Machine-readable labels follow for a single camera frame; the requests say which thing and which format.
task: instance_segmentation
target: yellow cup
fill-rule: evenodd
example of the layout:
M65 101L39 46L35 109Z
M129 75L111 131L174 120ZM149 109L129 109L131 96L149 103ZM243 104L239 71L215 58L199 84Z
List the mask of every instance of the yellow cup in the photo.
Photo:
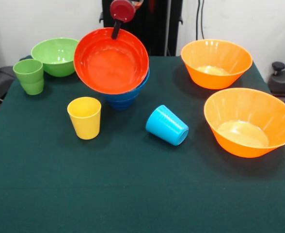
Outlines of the yellow cup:
M67 112L79 138L93 139L99 134L100 102L91 97L81 97L70 102Z

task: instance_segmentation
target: green cup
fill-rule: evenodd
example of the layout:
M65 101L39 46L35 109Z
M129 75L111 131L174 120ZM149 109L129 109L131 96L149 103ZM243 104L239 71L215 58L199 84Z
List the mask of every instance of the green cup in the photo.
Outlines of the green cup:
M27 94L38 95L44 90L44 68L41 62L22 60L14 65L13 71Z

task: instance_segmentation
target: cup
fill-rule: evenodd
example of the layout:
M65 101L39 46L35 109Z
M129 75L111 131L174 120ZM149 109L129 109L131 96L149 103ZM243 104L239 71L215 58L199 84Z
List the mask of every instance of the cup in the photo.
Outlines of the cup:
M13 71L27 94L38 95L44 90L44 69L41 62L34 59L22 60L13 66Z
M164 141L178 146L186 139L189 127L165 105L161 105L149 117L146 130Z
M71 101L67 107L70 120L79 138L89 140L99 134L100 102L91 97Z

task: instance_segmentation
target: orange bowl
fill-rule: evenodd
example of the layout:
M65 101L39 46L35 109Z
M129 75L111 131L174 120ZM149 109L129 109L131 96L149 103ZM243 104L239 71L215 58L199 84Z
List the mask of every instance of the orange bowl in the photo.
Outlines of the orange bowl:
M262 91L229 88L204 106L216 140L231 154L255 158L285 145L285 103Z
M192 80L208 89L227 88L253 64L243 47L212 39L190 42L183 47L181 58Z

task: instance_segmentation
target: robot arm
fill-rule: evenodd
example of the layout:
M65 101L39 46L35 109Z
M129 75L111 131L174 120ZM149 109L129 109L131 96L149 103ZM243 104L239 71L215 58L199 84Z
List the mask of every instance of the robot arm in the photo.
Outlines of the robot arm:
M110 14L115 20L112 39L118 37L119 30L122 23L130 22L136 13L136 10L140 8L143 0L114 0L110 5Z

